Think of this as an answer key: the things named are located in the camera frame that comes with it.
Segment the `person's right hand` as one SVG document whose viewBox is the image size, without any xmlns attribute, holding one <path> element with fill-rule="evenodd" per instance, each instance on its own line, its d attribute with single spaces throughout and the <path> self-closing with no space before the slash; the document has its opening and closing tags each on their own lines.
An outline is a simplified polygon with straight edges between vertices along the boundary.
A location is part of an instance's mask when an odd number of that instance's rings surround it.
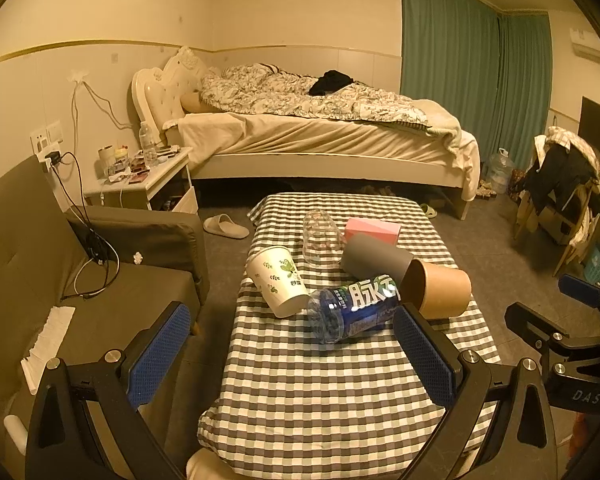
<svg viewBox="0 0 600 480">
<path fill-rule="evenodd" d="M 588 414 L 577 413 L 572 426 L 572 433 L 569 439 L 568 457 L 576 457 L 584 450 L 590 440 L 590 428 L 588 428 Z"/>
</svg>

